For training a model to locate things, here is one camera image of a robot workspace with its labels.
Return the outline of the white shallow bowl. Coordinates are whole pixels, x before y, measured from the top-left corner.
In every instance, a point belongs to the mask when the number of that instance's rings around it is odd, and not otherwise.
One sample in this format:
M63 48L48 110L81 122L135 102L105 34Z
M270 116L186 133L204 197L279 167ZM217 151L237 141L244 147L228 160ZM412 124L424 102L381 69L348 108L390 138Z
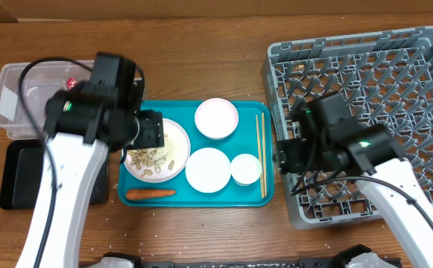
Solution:
M190 155L186 162L187 182L204 194L222 190L230 180L230 160L220 150L205 147Z

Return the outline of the small white cup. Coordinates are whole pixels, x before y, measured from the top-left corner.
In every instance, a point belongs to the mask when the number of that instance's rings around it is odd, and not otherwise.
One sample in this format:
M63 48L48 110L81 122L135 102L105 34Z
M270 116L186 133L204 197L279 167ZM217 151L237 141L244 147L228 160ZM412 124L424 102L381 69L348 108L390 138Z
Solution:
M242 153L237 155L230 165L233 179L240 186L249 186L260 179L262 166L253 155Z

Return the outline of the pink rimmed bowl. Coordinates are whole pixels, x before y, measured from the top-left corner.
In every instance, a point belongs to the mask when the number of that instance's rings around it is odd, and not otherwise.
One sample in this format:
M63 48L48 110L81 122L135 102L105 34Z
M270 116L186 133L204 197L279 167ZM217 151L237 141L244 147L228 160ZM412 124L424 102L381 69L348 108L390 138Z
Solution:
M231 135L238 126L236 107L223 98L211 98L195 111L195 126L207 138L221 140Z

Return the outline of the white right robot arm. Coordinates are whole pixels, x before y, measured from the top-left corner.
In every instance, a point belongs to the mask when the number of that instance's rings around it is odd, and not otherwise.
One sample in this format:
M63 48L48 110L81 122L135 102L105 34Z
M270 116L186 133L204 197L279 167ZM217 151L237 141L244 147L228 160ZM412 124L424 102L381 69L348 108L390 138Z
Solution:
M353 182L375 205L416 267L433 267L433 206L417 182L397 140L382 124L363 127L343 96L332 92L302 102L288 119L300 127L298 138L278 141L274 161L282 175L329 171L330 177L290 193L340 182Z

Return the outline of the red foil snack wrapper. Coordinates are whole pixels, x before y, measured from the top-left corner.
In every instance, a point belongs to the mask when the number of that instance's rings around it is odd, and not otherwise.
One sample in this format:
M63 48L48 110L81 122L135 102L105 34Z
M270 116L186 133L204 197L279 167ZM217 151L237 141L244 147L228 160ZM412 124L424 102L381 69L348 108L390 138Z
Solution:
M67 81L66 81L66 88L68 90L71 90L72 88L74 88L76 85L78 84L78 82L76 81L75 78L70 77Z

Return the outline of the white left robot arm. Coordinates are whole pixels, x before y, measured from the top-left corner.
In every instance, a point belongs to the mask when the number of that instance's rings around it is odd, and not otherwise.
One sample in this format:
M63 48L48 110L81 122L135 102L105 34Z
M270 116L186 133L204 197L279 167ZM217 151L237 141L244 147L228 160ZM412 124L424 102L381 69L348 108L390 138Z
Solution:
M44 154L42 177L18 267L78 267L80 242L97 176L110 153L163 147L162 114L141 108L143 70L123 56L99 52L92 66L78 63L90 78L59 90L45 104L39 127L23 96L27 73L18 79L22 108Z

